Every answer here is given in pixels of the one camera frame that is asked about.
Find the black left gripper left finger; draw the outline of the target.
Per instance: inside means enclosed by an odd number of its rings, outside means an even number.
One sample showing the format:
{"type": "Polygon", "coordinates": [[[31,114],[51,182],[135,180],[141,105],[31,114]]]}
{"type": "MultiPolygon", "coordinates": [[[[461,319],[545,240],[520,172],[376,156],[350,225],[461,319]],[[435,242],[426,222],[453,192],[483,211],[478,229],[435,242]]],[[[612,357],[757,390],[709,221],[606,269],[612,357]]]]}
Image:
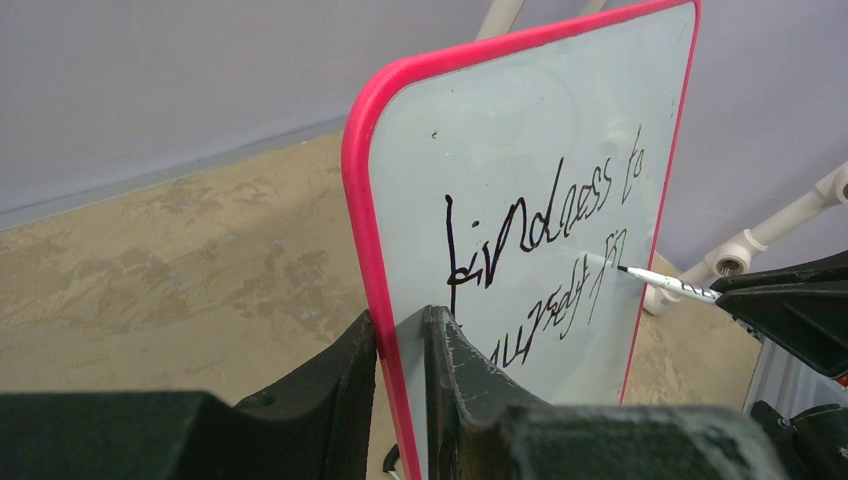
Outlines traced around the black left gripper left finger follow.
{"type": "Polygon", "coordinates": [[[203,391],[1,398],[5,479],[362,479],[375,332],[362,313],[325,350],[228,405],[203,391]]]}

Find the white whiteboard marker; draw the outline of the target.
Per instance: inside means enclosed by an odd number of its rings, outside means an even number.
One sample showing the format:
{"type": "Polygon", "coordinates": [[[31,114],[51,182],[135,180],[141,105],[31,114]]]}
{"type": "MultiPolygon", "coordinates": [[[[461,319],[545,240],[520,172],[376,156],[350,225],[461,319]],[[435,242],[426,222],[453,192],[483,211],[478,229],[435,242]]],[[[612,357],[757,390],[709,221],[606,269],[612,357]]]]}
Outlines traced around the white whiteboard marker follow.
{"type": "Polygon", "coordinates": [[[665,290],[670,294],[680,297],[687,297],[705,303],[715,304],[722,296],[721,292],[713,289],[700,287],[679,278],[662,275],[650,270],[623,265],[617,265],[616,268],[621,272],[639,279],[645,284],[665,290]]]}

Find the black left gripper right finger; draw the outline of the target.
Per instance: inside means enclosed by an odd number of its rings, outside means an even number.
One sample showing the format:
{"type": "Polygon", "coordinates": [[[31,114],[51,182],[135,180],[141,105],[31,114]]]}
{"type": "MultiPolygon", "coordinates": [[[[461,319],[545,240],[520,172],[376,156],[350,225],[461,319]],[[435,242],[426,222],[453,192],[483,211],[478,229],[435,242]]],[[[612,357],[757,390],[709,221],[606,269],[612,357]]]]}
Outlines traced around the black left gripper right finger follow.
{"type": "Polygon", "coordinates": [[[432,479],[783,479],[751,419],[720,407],[564,406],[473,347],[445,307],[423,311],[432,479]]]}

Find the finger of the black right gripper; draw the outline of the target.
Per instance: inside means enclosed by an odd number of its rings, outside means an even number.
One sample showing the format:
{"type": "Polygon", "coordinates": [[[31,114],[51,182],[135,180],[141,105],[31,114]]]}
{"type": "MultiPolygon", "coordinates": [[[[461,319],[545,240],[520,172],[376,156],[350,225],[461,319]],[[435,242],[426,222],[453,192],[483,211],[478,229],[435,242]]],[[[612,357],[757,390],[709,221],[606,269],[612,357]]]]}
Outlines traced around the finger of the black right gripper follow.
{"type": "Polygon", "coordinates": [[[710,288],[720,293],[760,286],[783,286],[843,281],[847,279],[847,251],[818,260],[762,272],[725,276],[710,288]]]}
{"type": "Polygon", "coordinates": [[[716,305],[830,379],[847,374],[847,283],[766,285],[722,294],[716,305]]]}

